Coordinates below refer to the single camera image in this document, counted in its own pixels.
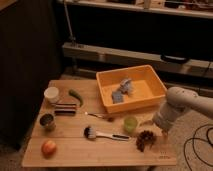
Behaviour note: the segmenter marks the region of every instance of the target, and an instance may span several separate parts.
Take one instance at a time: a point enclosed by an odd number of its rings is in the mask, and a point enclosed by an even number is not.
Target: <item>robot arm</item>
[[[175,120],[193,109],[213,119],[213,98],[199,96],[195,91],[171,87],[164,102],[153,117],[153,122],[163,131],[169,131]]]

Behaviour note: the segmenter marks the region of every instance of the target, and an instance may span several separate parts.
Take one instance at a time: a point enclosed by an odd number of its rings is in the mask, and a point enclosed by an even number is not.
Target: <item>cable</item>
[[[206,132],[206,138],[207,138],[208,143],[211,144],[211,146],[213,147],[213,142],[212,142],[212,141],[210,140],[210,138],[209,138],[209,132],[210,132],[211,130],[213,130],[213,128],[209,128],[209,129],[207,130],[207,132]]]
[[[202,139],[202,138],[197,138],[197,137],[195,137],[196,134],[197,134],[197,132],[198,132],[201,128],[204,128],[204,127],[207,127],[207,126],[211,126],[211,127],[206,131],[206,138],[207,138],[207,140]],[[197,151],[196,151],[195,146],[194,146],[195,140],[199,140],[199,141],[203,141],[203,142],[209,144],[209,145],[212,147],[212,146],[213,146],[213,145],[212,145],[212,141],[211,141],[210,138],[209,138],[209,133],[210,133],[211,130],[213,130],[213,124],[202,125],[202,126],[200,126],[199,128],[197,128],[197,129],[195,130],[195,132],[194,132],[194,134],[193,134],[193,137],[187,139],[187,140],[185,141],[185,143],[184,143],[184,147],[183,147],[183,150],[184,150],[184,151],[183,151],[183,152],[184,152],[184,158],[185,158],[186,163],[187,163],[187,165],[188,165],[188,167],[189,167],[189,169],[190,169],[191,171],[192,171],[192,168],[191,168],[191,166],[190,166],[190,164],[189,164],[189,161],[188,161],[188,159],[187,159],[187,157],[186,157],[186,145],[187,145],[187,143],[190,142],[190,141],[192,141],[193,152],[195,153],[195,155],[197,156],[197,158],[198,158],[201,162],[203,162],[203,163],[205,163],[206,165],[208,165],[209,167],[213,167],[213,164],[208,163],[207,161],[203,160],[203,159],[197,154]]]

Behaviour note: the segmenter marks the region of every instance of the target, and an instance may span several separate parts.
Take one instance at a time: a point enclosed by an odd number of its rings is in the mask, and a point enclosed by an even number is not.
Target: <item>peach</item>
[[[41,146],[41,151],[44,156],[51,156],[56,151],[56,143],[52,140],[46,140]]]

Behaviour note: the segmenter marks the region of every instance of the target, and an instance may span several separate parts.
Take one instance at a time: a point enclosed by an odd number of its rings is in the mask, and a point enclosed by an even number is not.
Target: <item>pine cone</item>
[[[154,144],[156,141],[156,135],[152,131],[143,131],[141,132],[136,140],[137,149],[141,152],[144,151],[145,145]]]

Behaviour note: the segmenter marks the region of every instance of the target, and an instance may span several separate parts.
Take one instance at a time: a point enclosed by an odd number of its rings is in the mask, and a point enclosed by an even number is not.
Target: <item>white cup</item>
[[[57,87],[49,87],[44,91],[44,97],[51,103],[55,104],[59,101],[59,90]]]

